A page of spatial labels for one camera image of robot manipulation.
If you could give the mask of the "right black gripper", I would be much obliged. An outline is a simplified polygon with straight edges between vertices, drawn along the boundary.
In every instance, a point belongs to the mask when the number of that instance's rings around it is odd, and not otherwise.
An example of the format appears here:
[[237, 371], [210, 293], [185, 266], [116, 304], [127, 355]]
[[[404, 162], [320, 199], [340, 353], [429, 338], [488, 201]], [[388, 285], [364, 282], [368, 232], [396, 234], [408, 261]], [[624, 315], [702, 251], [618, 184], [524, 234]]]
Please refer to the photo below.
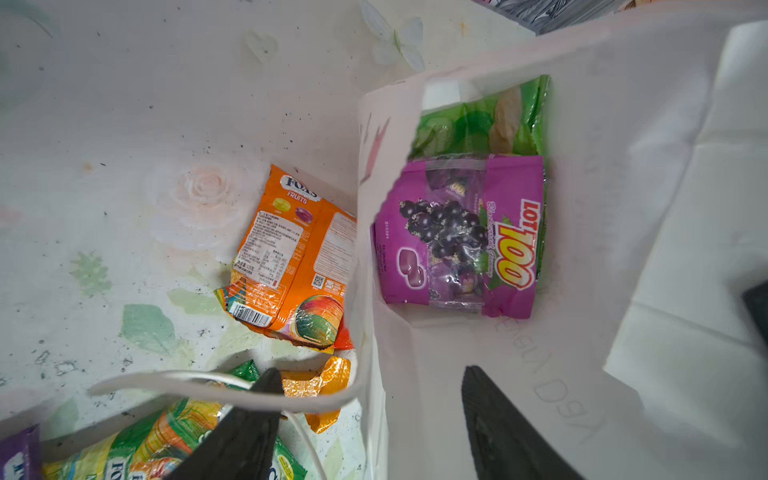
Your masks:
[[756, 285], [742, 294], [742, 301], [756, 331], [764, 343], [768, 342], [768, 281]]

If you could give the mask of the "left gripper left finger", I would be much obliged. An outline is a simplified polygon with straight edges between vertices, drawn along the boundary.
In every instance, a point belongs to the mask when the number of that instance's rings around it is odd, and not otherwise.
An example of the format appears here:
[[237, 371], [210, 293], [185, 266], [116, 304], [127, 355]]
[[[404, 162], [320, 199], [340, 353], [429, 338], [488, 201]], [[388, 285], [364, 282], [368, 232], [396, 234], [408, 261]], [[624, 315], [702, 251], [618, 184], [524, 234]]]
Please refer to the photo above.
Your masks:
[[169, 479], [267, 479], [281, 414], [233, 407]]

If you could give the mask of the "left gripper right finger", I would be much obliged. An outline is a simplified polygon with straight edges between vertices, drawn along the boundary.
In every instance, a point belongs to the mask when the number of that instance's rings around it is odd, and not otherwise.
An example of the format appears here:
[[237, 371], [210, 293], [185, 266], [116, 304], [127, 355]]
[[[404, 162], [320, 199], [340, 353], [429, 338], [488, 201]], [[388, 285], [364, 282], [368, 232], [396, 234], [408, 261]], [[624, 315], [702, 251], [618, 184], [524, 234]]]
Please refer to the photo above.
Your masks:
[[465, 368], [461, 397], [478, 478], [545, 480], [581, 477], [482, 368]]

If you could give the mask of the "white paper bag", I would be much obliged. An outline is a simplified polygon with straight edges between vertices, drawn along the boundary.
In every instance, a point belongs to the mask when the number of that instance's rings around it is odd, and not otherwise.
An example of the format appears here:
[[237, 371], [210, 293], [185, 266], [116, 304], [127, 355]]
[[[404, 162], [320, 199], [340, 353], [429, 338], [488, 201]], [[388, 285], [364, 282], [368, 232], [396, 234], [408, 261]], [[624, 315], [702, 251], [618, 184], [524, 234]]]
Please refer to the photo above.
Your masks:
[[[527, 319], [382, 297], [372, 233], [418, 116], [545, 74], [546, 224]], [[767, 5], [663, 1], [365, 95], [351, 151], [298, 159], [355, 208], [347, 317], [368, 479], [478, 479], [462, 405], [478, 366], [584, 479], [763, 479]]]

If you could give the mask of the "magenta Lot 100 candy bag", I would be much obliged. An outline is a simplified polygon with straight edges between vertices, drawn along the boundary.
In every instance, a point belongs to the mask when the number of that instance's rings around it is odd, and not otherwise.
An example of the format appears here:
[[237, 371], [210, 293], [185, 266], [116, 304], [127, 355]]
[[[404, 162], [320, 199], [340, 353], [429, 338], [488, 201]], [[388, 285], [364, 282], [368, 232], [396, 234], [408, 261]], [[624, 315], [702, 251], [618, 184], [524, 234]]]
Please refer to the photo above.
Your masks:
[[544, 223], [540, 156], [410, 162], [372, 226], [383, 300], [527, 319]]

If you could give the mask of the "purple Fox's berries candy bag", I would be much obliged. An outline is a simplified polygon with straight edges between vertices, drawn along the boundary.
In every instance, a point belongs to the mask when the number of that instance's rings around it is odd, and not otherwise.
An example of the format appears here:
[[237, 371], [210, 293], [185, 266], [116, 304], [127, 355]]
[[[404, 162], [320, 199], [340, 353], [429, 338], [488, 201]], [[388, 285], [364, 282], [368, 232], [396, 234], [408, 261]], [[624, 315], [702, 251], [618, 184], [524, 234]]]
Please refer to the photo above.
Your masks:
[[33, 425], [1, 440], [1, 480], [41, 480], [40, 427]]

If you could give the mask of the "green Lays chips bag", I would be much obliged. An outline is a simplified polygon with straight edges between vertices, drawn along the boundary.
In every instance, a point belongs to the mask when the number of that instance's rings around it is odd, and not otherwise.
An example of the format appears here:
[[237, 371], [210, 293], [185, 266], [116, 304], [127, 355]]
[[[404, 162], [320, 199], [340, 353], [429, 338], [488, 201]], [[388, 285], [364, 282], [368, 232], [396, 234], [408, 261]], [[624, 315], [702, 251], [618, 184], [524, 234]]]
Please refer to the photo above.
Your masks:
[[469, 155], [544, 156], [549, 75], [421, 116], [409, 160]]

